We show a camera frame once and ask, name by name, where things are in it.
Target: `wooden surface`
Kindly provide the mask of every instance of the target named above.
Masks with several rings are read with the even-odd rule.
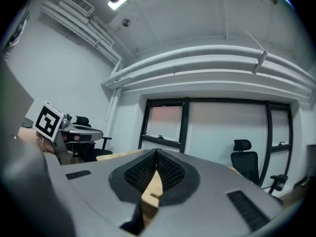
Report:
[[[140,152],[142,150],[143,149],[138,149],[138,150],[134,150],[134,151],[126,152],[126,153],[118,153],[118,154],[112,154],[112,155],[106,155],[106,156],[97,156],[97,161],[111,160],[111,159],[114,159],[117,157],[122,157],[122,156],[130,155],[133,153],[137,153],[137,152]],[[228,168],[230,168],[232,171],[235,171],[236,173],[238,173],[237,170],[235,170],[234,168],[232,168],[232,167],[228,167]],[[145,190],[145,192],[142,195],[142,200],[144,202],[158,208],[159,197],[161,195],[162,195],[162,182],[161,182],[161,179],[160,179],[158,172],[156,171],[154,174],[154,177],[152,178],[147,189]]]

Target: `black window frame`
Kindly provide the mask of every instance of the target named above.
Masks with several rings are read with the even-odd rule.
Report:
[[[190,103],[191,102],[200,102],[200,103],[234,103],[234,104],[252,104],[252,105],[264,105],[267,114],[267,146],[266,154],[263,163],[263,168],[259,177],[259,185],[262,186],[263,181],[266,177],[270,156],[271,154],[289,150],[289,155],[286,163],[285,175],[288,173],[288,169],[292,157],[292,147],[293,147],[293,120],[291,113],[291,106],[284,103],[276,103],[264,100],[252,100],[252,99],[239,99],[239,98],[171,98],[171,99],[148,99],[146,102],[144,118],[142,129],[140,133],[138,149],[142,148],[143,141],[150,141],[159,145],[168,146],[172,148],[177,148],[180,150],[180,153],[184,154],[189,126],[189,114],[190,114]],[[146,135],[149,112],[151,107],[159,106],[182,106],[182,116],[181,116],[181,128],[179,142],[169,141],[161,138],[151,137]],[[273,122],[272,122],[272,110],[276,111],[286,111],[288,115],[289,122],[289,144],[272,146],[273,138]]]

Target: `apriltag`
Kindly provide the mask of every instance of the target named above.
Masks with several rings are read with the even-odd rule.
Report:
[[[50,141],[54,141],[63,117],[64,114],[61,110],[49,102],[44,102],[39,117],[33,124],[33,128]]]

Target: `window pane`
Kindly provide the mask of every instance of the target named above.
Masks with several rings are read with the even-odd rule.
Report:
[[[247,139],[258,154],[259,171],[266,153],[267,121],[261,105],[191,103],[185,153],[232,166],[234,140]]]
[[[178,148],[171,148],[164,145],[159,145],[157,143],[149,142],[149,141],[143,141],[142,143],[142,149],[153,149],[153,148],[162,148],[162,149],[169,149],[175,152],[180,152],[180,149]]]
[[[283,144],[289,143],[289,125],[287,112],[285,111],[271,111],[272,114],[272,146],[277,146],[281,141]]]
[[[271,176],[285,173],[287,158],[288,150],[271,154],[267,174],[262,184],[263,189],[272,185],[273,179],[270,178]]]
[[[151,107],[146,133],[179,142],[182,106]]]

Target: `ceiling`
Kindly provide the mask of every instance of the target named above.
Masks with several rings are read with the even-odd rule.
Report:
[[[130,49],[129,63],[203,44],[261,49],[247,32],[269,53],[306,71],[316,61],[305,27],[285,0],[128,0],[116,11],[106,0],[87,1]]]

